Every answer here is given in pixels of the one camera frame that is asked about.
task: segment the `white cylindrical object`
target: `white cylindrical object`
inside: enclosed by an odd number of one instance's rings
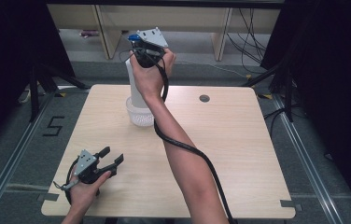
[[[146,102],[143,100],[138,89],[135,87],[134,76],[130,59],[126,61],[127,72],[129,73],[130,90],[132,95],[132,105],[137,108],[147,108]]]
[[[131,96],[126,100],[126,108],[133,124],[141,127],[153,125],[153,115],[146,102],[135,87],[132,65],[130,60],[126,61],[127,72],[129,73]]]

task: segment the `metal rail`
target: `metal rail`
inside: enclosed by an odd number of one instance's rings
[[[18,167],[18,164],[21,161],[21,158],[22,158],[28,144],[30,143],[31,139],[33,138],[33,136],[35,134],[37,126],[39,125],[40,121],[42,120],[43,114],[45,113],[45,110],[46,110],[49,102],[54,97],[54,94],[55,93],[52,92],[52,93],[48,93],[45,96],[45,98],[41,104],[42,105],[41,110],[37,114],[36,118],[28,124],[26,130],[23,133],[23,136],[21,137],[21,140],[17,144],[15,150],[13,151],[12,155],[8,159],[6,166],[4,167],[2,173],[0,174],[0,199],[1,199],[1,196],[3,195],[3,193],[7,187],[7,183],[9,182],[10,178],[15,173],[15,171]]]
[[[274,94],[274,103],[277,109],[284,108],[284,104],[281,101],[280,96]],[[333,224],[342,224],[342,218],[340,217],[339,211],[336,208],[335,202],[330,197],[330,193],[328,192],[324,182],[322,181],[314,163],[310,159],[309,153],[304,147],[303,141],[299,137],[299,134],[292,122],[288,121],[287,116],[282,113],[281,120],[283,121],[284,126],[288,132],[289,138],[294,145],[296,152],[301,160],[304,171],[306,172],[310,183],[316,193],[318,200],[321,203],[323,211],[327,216],[329,223]]]

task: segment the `table top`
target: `table top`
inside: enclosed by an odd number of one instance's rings
[[[153,127],[130,122],[128,85],[95,85],[79,115],[54,181],[63,184],[68,169],[82,149],[90,153],[110,146],[99,167],[121,153],[118,174],[100,188],[87,216],[190,217]],[[207,103],[201,95],[209,96]],[[250,88],[170,86],[166,104],[196,147],[213,162],[235,218],[293,218],[290,201],[256,95]],[[44,201],[42,213],[65,216],[64,193],[56,202]]]

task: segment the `wires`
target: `wires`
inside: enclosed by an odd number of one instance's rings
[[[118,55],[118,56],[119,56],[119,60],[120,60],[122,63],[125,63],[128,59],[130,59],[130,57],[132,57],[132,55],[134,55],[134,49],[141,50],[141,49],[143,49],[143,48],[132,48],[132,49],[123,50],[123,51],[121,51],[121,52],[119,53],[119,55]],[[127,56],[126,59],[123,60],[122,57],[121,57],[121,55],[124,54],[124,53],[128,53],[128,56]]]
[[[237,50],[239,50],[240,52],[242,52],[242,66],[245,68],[245,70],[247,70],[250,73],[255,73],[255,74],[261,74],[261,73],[257,73],[254,71],[250,71],[246,68],[245,66],[245,62],[244,62],[244,56],[247,56],[248,58],[250,58],[251,60],[253,60],[256,63],[261,63],[263,55],[264,55],[264,51],[266,50],[266,47],[263,46],[255,37],[255,32],[254,32],[254,23],[253,23],[253,19],[254,19],[254,8],[249,9],[249,13],[250,13],[250,20],[249,23],[247,23],[245,16],[243,15],[242,9],[239,8],[239,12],[240,15],[243,19],[243,23],[247,28],[247,35],[246,38],[242,38],[242,36],[240,34],[237,34],[239,36],[239,38],[243,41],[243,45],[239,45],[236,43],[236,41],[234,41],[231,36],[229,34],[227,34],[228,38],[230,39],[231,43],[236,47]],[[248,43],[248,38],[251,37],[253,40],[253,44]],[[256,55],[252,54],[251,52],[248,52],[246,50],[246,45],[253,47],[255,49],[255,51],[257,52]]]
[[[295,105],[292,105],[291,108],[299,107],[299,106],[301,106],[301,105],[300,104],[295,104]],[[264,119],[267,119],[267,118],[269,118],[271,116],[274,116],[273,119],[272,119],[271,125],[270,125],[270,130],[269,130],[269,135],[271,136],[271,138],[272,138],[272,133],[273,133],[273,130],[274,130],[274,121],[283,112],[286,112],[286,109],[284,107],[280,108],[280,109],[277,109],[274,112],[263,116]]]
[[[187,62],[187,61],[179,61],[179,62],[175,62],[175,63],[187,63],[187,64],[207,65],[207,66],[214,67],[214,68],[216,68],[216,69],[218,69],[218,70],[221,70],[221,71],[234,73],[234,74],[236,74],[237,76],[247,78],[246,75],[240,74],[240,73],[238,73],[238,72],[236,72],[236,71],[233,71],[233,70],[230,70],[230,69],[226,69],[226,68],[221,68],[221,67],[219,67],[219,66],[215,66],[215,65],[209,64],[209,63],[191,63],[191,62]]]

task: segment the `forearm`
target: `forearm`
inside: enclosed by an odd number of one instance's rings
[[[146,99],[146,102],[163,134],[195,147],[161,99],[153,97]],[[192,214],[193,223],[226,221],[217,186],[204,159],[167,142],[164,142],[164,147],[175,180]]]
[[[71,206],[62,224],[79,224],[85,216],[87,208]]]

